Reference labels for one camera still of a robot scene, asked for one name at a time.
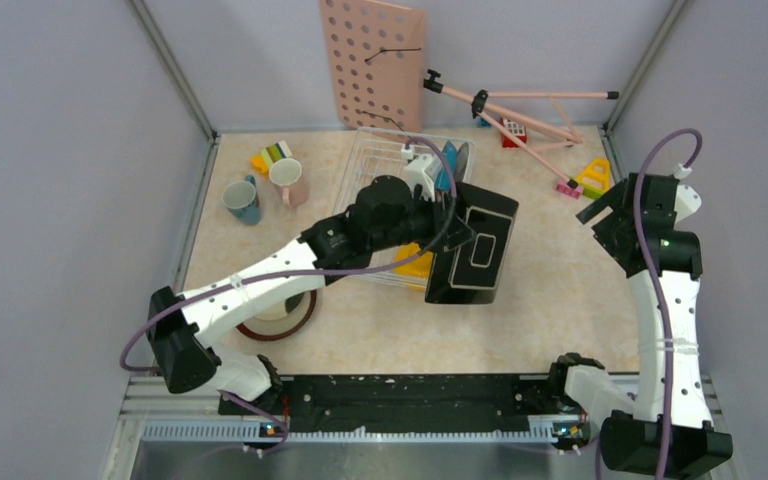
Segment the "teal polka dot plate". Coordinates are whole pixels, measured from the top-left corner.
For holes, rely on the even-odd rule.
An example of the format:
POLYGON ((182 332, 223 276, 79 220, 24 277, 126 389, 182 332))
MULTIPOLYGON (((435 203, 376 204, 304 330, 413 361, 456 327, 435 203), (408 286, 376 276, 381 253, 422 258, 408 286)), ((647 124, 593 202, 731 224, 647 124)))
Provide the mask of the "teal polka dot plate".
POLYGON ((451 141, 447 141, 442 148, 442 155, 446 161, 446 166, 442 166, 434 180, 434 199, 449 194, 452 189, 454 174, 457 166, 457 149, 451 141))

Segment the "yellow ribbed bowl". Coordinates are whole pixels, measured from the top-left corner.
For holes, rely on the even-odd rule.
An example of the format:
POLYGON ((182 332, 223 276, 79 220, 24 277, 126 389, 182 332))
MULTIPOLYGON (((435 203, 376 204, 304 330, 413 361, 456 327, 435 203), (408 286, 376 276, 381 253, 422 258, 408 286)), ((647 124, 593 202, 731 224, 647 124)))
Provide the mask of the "yellow ribbed bowl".
MULTIPOLYGON (((406 258, 416 255, 420 250, 421 248, 417 243, 401 246, 394 257, 394 261, 399 262, 405 260, 406 258)), ((410 289, 424 291, 431 273, 433 259, 434 254, 432 252, 426 252, 418 259, 393 269, 392 272, 396 275, 401 275, 403 280, 408 277, 414 279, 415 285, 409 285, 410 289)))

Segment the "square floral plate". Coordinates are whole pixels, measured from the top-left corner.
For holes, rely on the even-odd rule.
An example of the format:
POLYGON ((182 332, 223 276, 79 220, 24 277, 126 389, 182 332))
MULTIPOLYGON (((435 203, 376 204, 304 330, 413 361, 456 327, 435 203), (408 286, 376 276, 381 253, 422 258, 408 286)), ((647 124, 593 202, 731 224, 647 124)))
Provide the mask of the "square floral plate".
POLYGON ((456 218, 443 249, 433 257, 425 302, 487 305, 494 302, 519 202, 458 182, 456 218))

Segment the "pink mug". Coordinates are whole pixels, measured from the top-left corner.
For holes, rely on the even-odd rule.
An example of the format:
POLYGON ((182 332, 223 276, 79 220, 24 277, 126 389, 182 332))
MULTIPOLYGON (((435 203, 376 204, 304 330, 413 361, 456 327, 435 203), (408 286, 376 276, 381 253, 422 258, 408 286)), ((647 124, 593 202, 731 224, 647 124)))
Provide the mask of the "pink mug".
POLYGON ((273 164, 268 178, 283 205, 298 207, 309 199, 309 187, 302 164, 293 158, 284 158, 273 164))

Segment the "cream bowl with brown rim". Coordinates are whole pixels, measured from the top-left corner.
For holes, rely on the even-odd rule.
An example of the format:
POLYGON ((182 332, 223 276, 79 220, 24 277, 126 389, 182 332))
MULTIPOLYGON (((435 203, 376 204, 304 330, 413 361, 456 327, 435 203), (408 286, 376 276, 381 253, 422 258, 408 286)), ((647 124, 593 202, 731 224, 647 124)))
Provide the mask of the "cream bowl with brown rim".
POLYGON ((273 305, 236 329, 256 341, 281 340, 297 333, 313 318, 317 303, 318 291, 306 291, 273 305))

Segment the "round white patterned plate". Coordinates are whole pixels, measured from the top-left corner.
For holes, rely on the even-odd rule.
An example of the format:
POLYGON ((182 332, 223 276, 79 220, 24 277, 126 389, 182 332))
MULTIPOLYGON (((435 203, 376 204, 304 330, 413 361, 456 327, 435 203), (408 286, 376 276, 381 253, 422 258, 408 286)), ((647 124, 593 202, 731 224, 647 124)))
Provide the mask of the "round white patterned plate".
POLYGON ((457 150, 456 164, 455 164, 455 180, 457 182, 463 181, 469 172, 471 160, 471 148, 469 142, 464 142, 457 150))

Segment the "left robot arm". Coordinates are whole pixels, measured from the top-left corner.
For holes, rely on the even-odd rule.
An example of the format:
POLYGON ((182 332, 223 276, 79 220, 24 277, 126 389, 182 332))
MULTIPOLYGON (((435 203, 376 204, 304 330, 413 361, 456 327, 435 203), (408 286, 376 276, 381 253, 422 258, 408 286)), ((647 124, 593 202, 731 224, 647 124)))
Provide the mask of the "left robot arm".
POLYGON ((410 160, 404 177, 378 176, 343 213, 322 219, 267 258, 210 286, 180 294, 164 287, 150 299, 145 336, 171 394, 209 387, 236 395, 257 413, 279 404, 282 382, 263 355, 218 343, 269 308, 348 276, 395 269, 374 267, 375 253, 416 243, 448 253, 472 238, 456 212, 457 166, 445 153, 410 160))

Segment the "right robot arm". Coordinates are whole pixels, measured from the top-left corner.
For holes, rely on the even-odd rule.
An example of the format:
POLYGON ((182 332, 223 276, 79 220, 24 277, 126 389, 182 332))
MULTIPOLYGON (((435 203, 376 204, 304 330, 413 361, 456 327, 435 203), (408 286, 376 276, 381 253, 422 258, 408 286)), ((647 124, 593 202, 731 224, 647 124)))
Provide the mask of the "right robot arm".
POLYGON ((699 368, 700 241, 675 227, 700 205, 698 193, 674 177, 632 173, 577 215, 587 223, 610 211, 593 232, 635 300, 638 390, 630 397, 600 362, 570 352, 552 364, 546 397, 560 412, 579 406, 589 415, 614 471, 697 479, 733 455, 731 436, 713 426, 699 368))

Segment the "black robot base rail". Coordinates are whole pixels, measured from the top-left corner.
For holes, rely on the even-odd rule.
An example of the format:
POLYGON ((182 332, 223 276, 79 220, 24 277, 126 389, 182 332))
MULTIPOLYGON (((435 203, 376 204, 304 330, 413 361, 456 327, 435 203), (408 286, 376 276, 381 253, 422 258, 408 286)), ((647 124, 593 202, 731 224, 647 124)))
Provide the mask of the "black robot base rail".
POLYGON ((552 437, 598 428, 545 375, 297 375, 259 407, 297 434, 525 433, 542 420, 552 437))

